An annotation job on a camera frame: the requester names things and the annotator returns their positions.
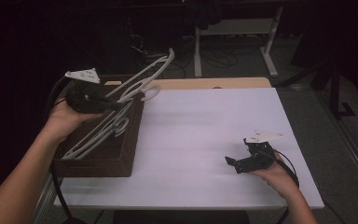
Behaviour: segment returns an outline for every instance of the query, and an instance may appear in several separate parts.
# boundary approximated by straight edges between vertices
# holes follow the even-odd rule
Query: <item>white table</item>
[[[69,206],[91,209],[286,206],[259,177],[226,164],[250,156],[242,139],[256,129],[284,134],[270,144],[296,167],[310,207],[324,207],[273,88],[162,90],[145,102],[131,177],[65,178],[62,193]]]

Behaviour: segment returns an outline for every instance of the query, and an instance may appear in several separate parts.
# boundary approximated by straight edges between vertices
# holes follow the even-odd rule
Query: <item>person's left hand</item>
[[[59,142],[72,133],[83,121],[96,119],[102,114],[81,114],[72,109],[66,101],[58,99],[46,122],[44,131],[51,134]]]

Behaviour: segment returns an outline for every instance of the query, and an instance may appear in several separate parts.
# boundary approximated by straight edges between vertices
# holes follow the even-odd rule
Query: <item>person's right hand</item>
[[[282,161],[278,152],[275,152],[278,160]],[[292,177],[275,161],[268,169],[252,171],[249,174],[258,175],[272,186],[284,199],[299,191]]]

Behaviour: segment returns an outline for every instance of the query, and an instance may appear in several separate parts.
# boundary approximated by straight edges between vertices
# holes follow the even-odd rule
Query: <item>brown box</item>
[[[101,77],[105,81],[124,82],[131,76],[109,76]],[[108,93],[117,86],[104,86],[103,92]],[[113,98],[118,99],[121,93],[115,93]],[[101,118],[85,122],[76,129],[67,139],[62,142],[54,156],[54,165],[59,177],[128,177],[131,175],[133,159],[135,156],[136,143],[138,139],[139,126],[144,109],[142,94],[137,94],[130,108],[128,118],[129,124],[126,131],[119,137],[111,134],[99,146],[94,148],[90,154],[81,160],[61,160],[62,156],[84,136],[86,136],[108,113]]]

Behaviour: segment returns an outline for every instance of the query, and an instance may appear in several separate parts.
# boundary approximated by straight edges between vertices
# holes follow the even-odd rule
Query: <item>desk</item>
[[[203,80],[208,83],[200,86],[204,90],[168,90],[175,83],[197,88]],[[248,81],[259,88],[249,88]],[[205,89],[230,82],[241,89]],[[259,129],[285,135],[270,144],[291,159],[310,207],[324,207],[278,94],[265,78],[156,83],[163,90],[145,102],[131,177],[65,178],[62,193],[69,206],[115,210],[286,206],[259,177],[238,175],[226,164],[225,156],[249,157],[242,139]]]

